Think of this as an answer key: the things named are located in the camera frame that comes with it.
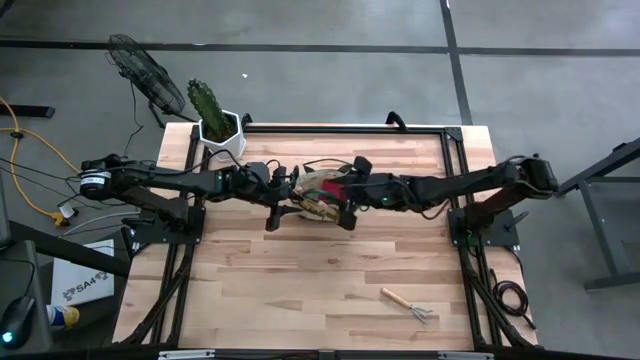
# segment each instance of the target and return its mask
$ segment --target potted cactus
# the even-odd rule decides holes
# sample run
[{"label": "potted cactus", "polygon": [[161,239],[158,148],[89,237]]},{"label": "potted cactus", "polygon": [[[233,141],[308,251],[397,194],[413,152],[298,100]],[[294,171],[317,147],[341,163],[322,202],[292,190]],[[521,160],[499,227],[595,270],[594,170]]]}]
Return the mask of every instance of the potted cactus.
[{"label": "potted cactus", "polygon": [[[189,80],[188,95],[201,118],[200,141],[211,152],[227,149],[235,158],[240,158],[247,141],[244,138],[238,114],[222,110],[213,91],[203,81]],[[221,161],[230,159],[226,152],[216,155],[216,158]]]}]

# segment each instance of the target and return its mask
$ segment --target computer mouse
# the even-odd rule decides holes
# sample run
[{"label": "computer mouse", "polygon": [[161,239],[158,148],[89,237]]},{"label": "computer mouse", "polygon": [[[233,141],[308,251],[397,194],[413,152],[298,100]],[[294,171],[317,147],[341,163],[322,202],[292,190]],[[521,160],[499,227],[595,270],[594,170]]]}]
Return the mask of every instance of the computer mouse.
[{"label": "computer mouse", "polygon": [[29,339],[35,304],[34,298],[22,296],[7,306],[0,320],[0,342],[6,349],[17,349]]}]

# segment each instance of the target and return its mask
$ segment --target green object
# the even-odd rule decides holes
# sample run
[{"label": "green object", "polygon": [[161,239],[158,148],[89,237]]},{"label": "green object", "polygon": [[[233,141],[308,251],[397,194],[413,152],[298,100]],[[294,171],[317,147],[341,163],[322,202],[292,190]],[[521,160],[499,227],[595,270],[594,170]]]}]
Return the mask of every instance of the green object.
[{"label": "green object", "polygon": [[390,206],[397,202],[397,198],[385,196],[382,199],[380,199],[380,202],[382,203],[382,205]]},{"label": "green object", "polygon": [[189,100],[202,118],[203,135],[207,140],[222,143],[236,134],[236,122],[222,112],[213,91],[198,79],[189,80]]},{"label": "green object", "polygon": [[478,238],[472,234],[467,235],[467,246],[478,246]]}]

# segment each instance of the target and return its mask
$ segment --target yellow cable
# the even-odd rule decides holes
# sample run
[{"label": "yellow cable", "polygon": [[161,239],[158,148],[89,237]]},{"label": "yellow cable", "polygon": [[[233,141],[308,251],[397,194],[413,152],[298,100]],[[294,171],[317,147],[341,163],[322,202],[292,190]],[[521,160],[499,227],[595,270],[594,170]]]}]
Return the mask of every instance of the yellow cable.
[{"label": "yellow cable", "polygon": [[[0,131],[15,131],[14,128],[0,128]],[[77,167],[73,166],[73,164],[67,160],[66,157],[64,157],[64,155],[62,155],[62,153],[60,152],[60,150],[58,150],[55,146],[51,145],[45,138],[43,138],[42,136],[38,135],[37,133],[28,130],[28,129],[20,129],[20,132],[23,133],[27,133],[33,137],[35,137],[36,139],[42,141],[43,144],[47,145],[47,147],[49,147],[49,149],[51,149],[53,152],[55,152],[60,159],[62,159],[62,161],[64,161],[67,165],[69,165],[69,167],[76,172],[76,174],[80,173],[80,170],[78,170]]]},{"label": "yellow cable", "polygon": [[[36,137],[38,140],[42,141],[45,145],[47,145],[51,150],[53,150],[61,159],[62,161],[64,161],[67,165],[69,165],[70,168],[72,168],[76,173],[80,173],[80,170],[78,170],[75,166],[73,166],[73,164],[71,164],[71,162],[69,162],[69,160],[67,160],[67,158],[64,157],[64,155],[62,155],[62,153],[56,149],[55,146],[51,145],[47,140],[45,140],[42,136],[36,134],[33,131],[30,130],[26,130],[26,129],[20,129],[20,126],[18,125],[18,118],[16,117],[16,114],[13,112],[13,109],[11,108],[11,106],[0,96],[0,102],[2,102],[2,104],[9,110],[9,113],[11,114],[11,118],[13,119],[13,123],[14,123],[14,128],[0,128],[1,131],[15,131],[15,132],[21,132],[24,131],[34,137]],[[13,143],[13,150],[11,151],[11,177],[13,178],[13,182],[16,184],[16,188],[18,189],[18,192],[20,193],[20,195],[22,196],[22,198],[27,202],[27,204],[29,204],[29,206],[31,206],[34,210],[36,210],[37,212],[43,214],[43,215],[47,215],[50,218],[52,218],[55,222],[56,225],[60,225],[61,221],[64,219],[64,217],[62,216],[61,213],[56,212],[56,213],[52,213],[52,212],[48,212],[46,210],[41,209],[40,207],[38,207],[37,205],[35,205],[34,203],[31,202],[31,200],[29,200],[29,197],[27,196],[27,194],[24,193],[24,190],[22,190],[22,187],[20,186],[20,183],[18,182],[18,177],[15,175],[16,169],[13,166],[13,163],[15,163],[15,157],[16,154],[18,152],[18,144],[19,144],[20,140],[19,139],[14,139],[14,143]]]}]

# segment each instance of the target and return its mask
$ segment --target gardening fork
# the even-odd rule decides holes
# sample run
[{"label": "gardening fork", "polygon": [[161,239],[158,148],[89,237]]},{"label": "gardening fork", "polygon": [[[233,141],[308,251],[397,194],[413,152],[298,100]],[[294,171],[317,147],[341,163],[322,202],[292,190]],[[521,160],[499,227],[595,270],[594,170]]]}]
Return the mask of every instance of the gardening fork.
[{"label": "gardening fork", "polygon": [[387,288],[382,288],[381,292],[384,296],[393,300],[393,302],[395,302],[396,304],[402,306],[405,309],[410,310],[413,316],[417,317],[418,320],[422,321],[424,324],[427,323],[427,314],[431,313],[432,312],[431,310],[425,310],[417,306],[413,306],[407,300],[401,298],[400,296],[396,295],[395,293],[393,293],[391,290]]}]

